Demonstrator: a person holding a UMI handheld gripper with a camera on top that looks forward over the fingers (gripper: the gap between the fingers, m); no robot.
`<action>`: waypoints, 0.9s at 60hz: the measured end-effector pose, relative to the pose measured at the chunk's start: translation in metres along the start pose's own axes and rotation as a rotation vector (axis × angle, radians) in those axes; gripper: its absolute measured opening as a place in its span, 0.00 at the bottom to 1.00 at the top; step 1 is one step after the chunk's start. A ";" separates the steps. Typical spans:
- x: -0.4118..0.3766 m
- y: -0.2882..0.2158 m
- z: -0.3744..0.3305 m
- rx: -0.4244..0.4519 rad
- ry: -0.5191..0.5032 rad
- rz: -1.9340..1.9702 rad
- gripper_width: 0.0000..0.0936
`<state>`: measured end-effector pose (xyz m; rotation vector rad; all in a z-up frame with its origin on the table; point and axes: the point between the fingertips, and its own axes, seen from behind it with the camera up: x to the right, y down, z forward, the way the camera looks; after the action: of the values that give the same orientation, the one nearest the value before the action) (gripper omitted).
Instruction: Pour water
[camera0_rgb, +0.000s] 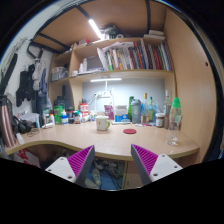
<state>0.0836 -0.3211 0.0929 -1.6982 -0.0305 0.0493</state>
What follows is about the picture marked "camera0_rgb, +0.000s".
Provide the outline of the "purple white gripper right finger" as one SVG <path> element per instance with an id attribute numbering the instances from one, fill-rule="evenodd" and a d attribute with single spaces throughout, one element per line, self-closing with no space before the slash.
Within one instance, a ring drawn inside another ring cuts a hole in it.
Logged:
<path id="1" fill-rule="evenodd" d="M 182 169 L 168 155 L 157 155 L 135 144 L 131 145 L 131 155 L 143 185 L 148 185 Z"/>

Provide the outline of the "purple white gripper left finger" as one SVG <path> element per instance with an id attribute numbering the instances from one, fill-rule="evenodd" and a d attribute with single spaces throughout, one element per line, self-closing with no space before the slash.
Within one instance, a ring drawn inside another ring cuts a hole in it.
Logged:
<path id="1" fill-rule="evenodd" d="M 68 158 L 59 157 L 46 171 L 83 187 L 94 157 L 95 147 L 91 145 Z"/>

